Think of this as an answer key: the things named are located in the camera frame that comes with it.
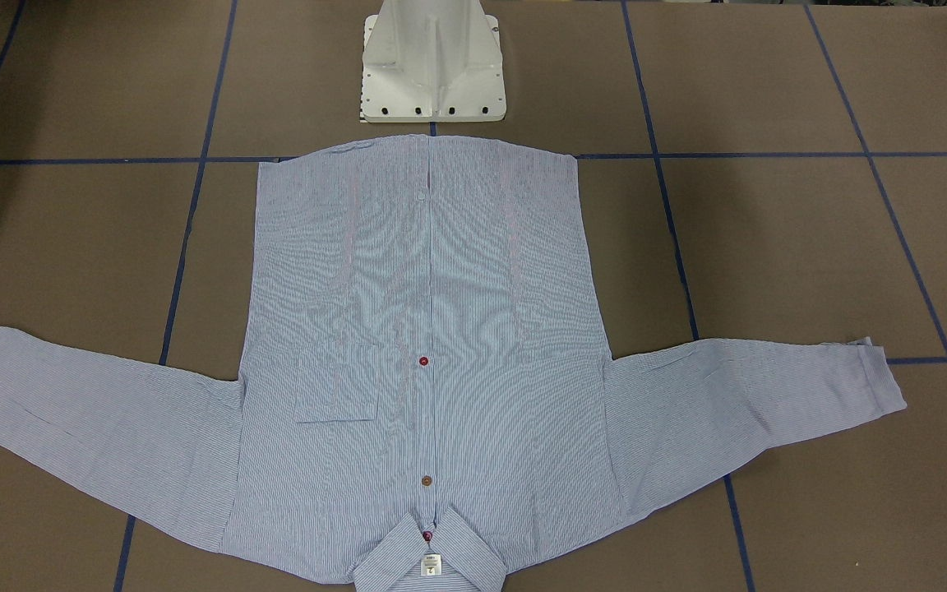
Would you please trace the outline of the light blue striped shirt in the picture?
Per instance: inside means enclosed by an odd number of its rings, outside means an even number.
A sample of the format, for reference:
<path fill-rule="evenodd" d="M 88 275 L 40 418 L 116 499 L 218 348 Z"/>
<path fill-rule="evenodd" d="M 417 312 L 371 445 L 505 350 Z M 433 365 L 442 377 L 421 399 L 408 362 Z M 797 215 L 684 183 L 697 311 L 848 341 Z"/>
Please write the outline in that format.
<path fill-rule="evenodd" d="M 868 338 L 613 357 L 575 158 L 472 137 L 260 165 L 236 380 L 0 326 L 0 446 L 181 542 L 358 591 L 500 591 L 905 407 Z"/>

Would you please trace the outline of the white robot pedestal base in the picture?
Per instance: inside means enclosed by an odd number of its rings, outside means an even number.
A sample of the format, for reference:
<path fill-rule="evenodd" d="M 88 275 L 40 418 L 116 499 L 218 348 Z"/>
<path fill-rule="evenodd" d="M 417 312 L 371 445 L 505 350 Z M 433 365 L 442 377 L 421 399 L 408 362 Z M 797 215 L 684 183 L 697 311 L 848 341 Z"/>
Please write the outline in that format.
<path fill-rule="evenodd" d="M 364 123 L 497 123 L 507 114 L 499 21 L 478 1 L 385 1 L 363 22 Z"/>

